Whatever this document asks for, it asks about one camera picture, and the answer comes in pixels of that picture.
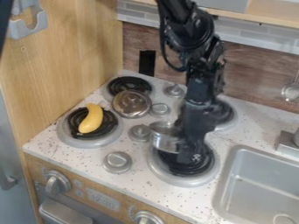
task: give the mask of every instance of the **wooden shelf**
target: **wooden shelf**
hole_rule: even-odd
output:
[[[155,0],[134,0],[156,5]],[[251,0],[246,13],[206,9],[214,16],[237,18],[269,25],[280,25],[299,29],[299,3],[282,0]]]

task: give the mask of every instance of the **sink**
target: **sink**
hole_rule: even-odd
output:
[[[212,203],[221,217],[236,224],[299,224],[299,163],[235,147]]]

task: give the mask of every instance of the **oven handle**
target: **oven handle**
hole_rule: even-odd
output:
[[[93,224],[94,221],[52,199],[45,199],[38,209],[45,221],[53,224]]]

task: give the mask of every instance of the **backsplash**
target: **backsplash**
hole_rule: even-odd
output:
[[[284,85],[293,81],[299,70],[299,56],[259,47],[225,42],[225,94],[241,100],[299,113],[299,103],[281,97]],[[176,73],[163,61],[158,29],[123,23],[124,69],[138,72],[140,51],[156,51],[155,76],[184,84],[183,73]],[[170,60],[177,55],[170,53]]]
[[[129,0],[118,0],[118,19],[132,24],[159,26],[156,6]],[[297,29],[227,17],[219,17],[215,24],[216,32],[225,41],[299,55]]]

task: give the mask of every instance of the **speckled countertop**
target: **speckled countertop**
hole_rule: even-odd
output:
[[[121,75],[137,74],[122,71]],[[177,101],[170,100],[159,93],[169,82],[148,76],[143,78],[151,81],[155,86],[153,102],[166,102],[170,106],[177,106]],[[277,154],[275,142],[281,130],[294,132],[299,126],[299,115],[225,96],[223,99],[236,108],[239,121],[230,130],[213,132],[206,137],[206,141],[219,154],[221,168],[228,151],[234,145],[242,144]],[[111,107],[102,97],[101,89],[93,92],[75,108],[83,107],[87,102],[99,103],[108,109]],[[175,119],[174,113],[168,118]],[[149,124],[157,119],[147,115],[142,119],[123,120],[124,128],[128,130],[134,125]],[[169,185],[154,176],[147,166],[145,158],[150,144],[130,141],[127,131],[123,131],[121,137],[106,147],[84,150],[62,143],[57,137],[56,125],[57,123],[54,123],[26,143],[23,147],[24,151],[191,223],[230,223],[222,220],[212,209],[212,196],[220,174],[211,183],[196,188]],[[112,151],[127,152],[133,158],[131,170],[121,175],[106,172],[101,163],[103,158]]]

